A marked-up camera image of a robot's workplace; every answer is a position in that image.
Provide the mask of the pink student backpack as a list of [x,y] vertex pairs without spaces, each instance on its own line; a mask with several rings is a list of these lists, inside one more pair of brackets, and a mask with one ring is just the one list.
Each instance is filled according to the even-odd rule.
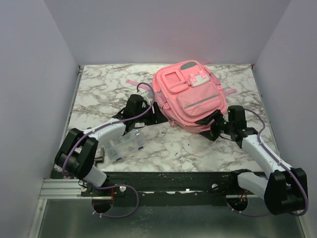
[[226,97],[236,89],[225,91],[219,79],[196,60],[187,60],[159,69],[153,76],[156,103],[171,125],[179,125],[190,133],[210,129],[197,121],[214,111],[227,113]]

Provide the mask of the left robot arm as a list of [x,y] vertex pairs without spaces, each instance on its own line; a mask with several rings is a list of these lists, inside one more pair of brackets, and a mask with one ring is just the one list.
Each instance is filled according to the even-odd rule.
[[137,123],[149,126],[167,121],[156,102],[148,104],[142,96],[133,94],[128,98],[126,106],[106,124],[85,131],[71,129],[62,142],[54,163],[63,172],[92,184],[93,191],[104,196],[109,192],[110,184],[106,181],[106,174],[94,165],[98,146],[129,133],[136,128]]

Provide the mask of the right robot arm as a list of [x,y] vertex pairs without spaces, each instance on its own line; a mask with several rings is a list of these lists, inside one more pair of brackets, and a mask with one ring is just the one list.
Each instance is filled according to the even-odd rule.
[[222,133],[231,137],[241,149],[246,151],[261,167],[266,177],[259,177],[249,170],[233,172],[228,181],[228,189],[233,194],[250,191],[261,198],[273,215],[290,213],[303,216],[309,208],[307,174],[301,168],[294,168],[283,161],[261,139],[261,131],[247,126],[246,108],[234,105],[228,107],[228,119],[220,110],[196,121],[201,126],[209,126],[202,136],[216,141]]

